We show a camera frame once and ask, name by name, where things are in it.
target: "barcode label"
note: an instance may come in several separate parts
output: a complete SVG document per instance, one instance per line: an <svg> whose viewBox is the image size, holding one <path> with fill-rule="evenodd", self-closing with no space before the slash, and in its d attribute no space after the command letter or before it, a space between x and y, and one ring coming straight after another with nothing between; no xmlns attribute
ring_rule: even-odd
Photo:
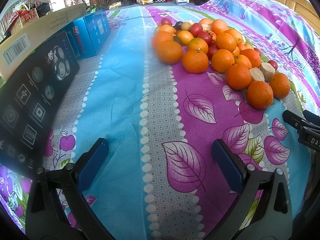
<svg viewBox="0 0 320 240"><path fill-rule="evenodd" d="M29 39L26 34L23 34L3 52L2 58L10 66L14 59L28 47L30 47Z"/></svg>

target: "screw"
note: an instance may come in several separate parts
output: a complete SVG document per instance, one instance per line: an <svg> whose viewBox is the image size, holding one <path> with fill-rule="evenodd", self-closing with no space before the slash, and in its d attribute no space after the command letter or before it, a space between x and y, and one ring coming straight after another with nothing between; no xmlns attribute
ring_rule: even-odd
<svg viewBox="0 0 320 240"><path fill-rule="evenodd" d="M75 165L73 163L68 163L65 167L66 170L72 170Z"/></svg>
<svg viewBox="0 0 320 240"><path fill-rule="evenodd" d="M249 164L247 165L247 168L248 168L249 171L254 171L254 170L256 169L256 167L255 167L253 164L251 164L251 163L249 163Z"/></svg>
<svg viewBox="0 0 320 240"><path fill-rule="evenodd" d="M277 169L277 173L278 173L279 175L282 175L282 174L283 174L283 170L280 169L280 168L278 168L278 169Z"/></svg>
<svg viewBox="0 0 320 240"><path fill-rule="evenodd" d="M43 171L44 171L44 168L42 168L42 167L39 167L39 168L37 169L37 173L38 173L38 174L41 174Z"/></svg>

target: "bed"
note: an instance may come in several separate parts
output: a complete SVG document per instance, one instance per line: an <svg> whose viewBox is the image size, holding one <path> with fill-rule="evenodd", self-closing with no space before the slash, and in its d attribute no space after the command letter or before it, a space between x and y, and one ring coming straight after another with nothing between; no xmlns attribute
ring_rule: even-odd
<svg viewBox="0 0 320 240"><path fill-rule="evenodd" d="M320 115L320 38L306 20L272 0L137 5L106 13L112 32L98 56L79 62L48 135L43 166L56 170L74 163L99 137L106 138L109 154L84 197L114 238L202 239L237 196L211 155L212 142L222 138L245 163L284 171L295 217L311 157L282 113ZM232 90L210 67L194 75L181 63L161 64L150 39L163 17L173 24L225 20L261 50L263 61L278 62L291 81L289 95L257 110L246 102L245 91ZM177 162L184 166L177 169ZM7 200L12 218L25 230L30 181L4 167L0 174L7 186L0 199ZM70 224L79 228L63 192L58 193ZM257 192L240 229L250 224L260 197Z"/></svg>

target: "blue box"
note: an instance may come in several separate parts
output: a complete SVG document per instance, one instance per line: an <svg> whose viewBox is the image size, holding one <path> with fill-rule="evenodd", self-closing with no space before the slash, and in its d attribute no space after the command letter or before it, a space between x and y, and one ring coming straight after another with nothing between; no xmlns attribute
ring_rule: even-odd
<svg viewBox="0 0 320 240"><path fill-rule="evenodd" d="M111 32L104 9L71 22L64 30L78 60L97 55Z"/></svg>

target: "orange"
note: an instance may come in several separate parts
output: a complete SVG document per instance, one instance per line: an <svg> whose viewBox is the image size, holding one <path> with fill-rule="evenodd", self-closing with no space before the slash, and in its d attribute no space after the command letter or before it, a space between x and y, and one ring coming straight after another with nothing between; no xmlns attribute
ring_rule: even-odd
<svg viewBox="0 0 320 240"><path fill-rule="evenodd" d="M225 33L228 33L235 38L237 46L242 44L242 41L243 41L242 34L236 29L228 29L225 31Z"/></svg>
<svg viewBox="0 0 320 240"><path fill-rule="evenodd" d="M170 26L170 25L167 25L167 24L161 25L159 30L163 31L163 32L168 32L168 33L171 33L171 34L175 33L174 28L172 26Z"/></svg>
<svg viewBox="0 0 320 240"><path fill-rule="evenodd" d="M236 90L245 89L251 83L251 73L245 65L230 67L226 78L228 85Z"/></svg>
<svg viewBox="0 0 320 240"><path fill-rule="evenodd" d="M238 48L238 46L236 46L236 49L232 52L233 56L239 56L240 55L240 50Z"/></svg>
<svg viewBox="0 0 320 240"><path fill-rule="evenodd" d="M207 55L199 49L188 50L182 56L182 65L184 69L193 74L200 74L207 70L209 60Z"/></svg>
<svg viewBox="0 0 320 240"><path fill-rule="evenodd" d="M162 41L156 48L156 55L161 62L172 65L181 60L183 49L175 41Z"/></svg>
<svg viewBox="0 0 320 240"><path fill-rule="evenodd" d="M203 39L201 38L193 38L189 43L188 43L188 49L199 49L203 51L205 54L208 53L208 43L206 43Z"/></svg>
<svg viewBox="0 0 320 240"><path fill-rule="evenodd" d="M228 25L225 21L223 20L214 20L211 24L212 27L212 31L215 34L219 34L219 33L224 33L226 30L228 30Z"/></svg>
<svg viewBox="0 0 320 240"><path fill-rule="evenodd" d="M207 33L210 34L210 36L211 36L211 38L212 38L212 43L215 43L215 42L216 42L217 35L216 35L213 31L207 31Z"/></svg>
<svg viewBox="0 0 320 240"><path fill-rule="evenodd" d="M181 39L182 45L188 45L189 41L194 38L192 33L188 31L180 31L177 36Z"/></svg>
<svg viewBox="0 0 320 240"><path fill-rule="evenodd" d="M226 49L219 49L211 58L212 68L220 73L225 73L234 63L235 58L232 53Z"/></svg>
<svg viewBox="0 0 320 240"><path fill-rule="evenodd" d="M245 44L244 46L246 49L254 49L250 44Z"/></svg>
<svg viewBox="0 0 320 240"><path fill-rule="evenodd" d="M237 46L238 46L238 48L239 48L240 51L247 49L243 44L239 44L239 45L237 45Z"/></svg>
<svg viewBox="0 0 320 240"><path fill-rule="evenodd" d="M273 101L272 88L267 82L253 81L247 90L247 100L257 109L267 109Z"/></svg>
<svg viewBox="0 0 320 240"><path fill-rule="evenodd" d="M212 24L212 20L210 20L210 19L208 19L208 18L204 18L204 19L202 19L199 23L200 23L200 24L211 25L211 24Z"/></svg>
<svg viewBox="0 0 320 240"><path fill-rule="evenodd" d="M216 43L219 49L227 49L230 52L233 52L237 46L235 38L228 33L218 34Z"/></svg>
<svg viewBox="0 0 320 240"><path fill-rule="evenodd" d="M157 32L151 40L151 46L156 49L158 44L162 41L173 41L173 36L168 32L159 31Z"/></svg>
<svg viewBox="0 0 320 240"><path fill-rule="evenodd" d="M245 55L235 56L235 64L245 65L248 69L252 68L250 60Z"/></svg>
<svg viewBox="0 0 320 240"><path fill-rule="evenodd" d="M245 49L240 51L241 55L245 55L251 62L252 67L260 67L261 65L261 58L258 52L254 49Z"/></svg>
<svg viewBox="0 0 320 240"><path fill-rule="evenodd" d="M269 80L273 95L276 99L284 99L290 91L290 81L283 73L275 73Z"/></svg>

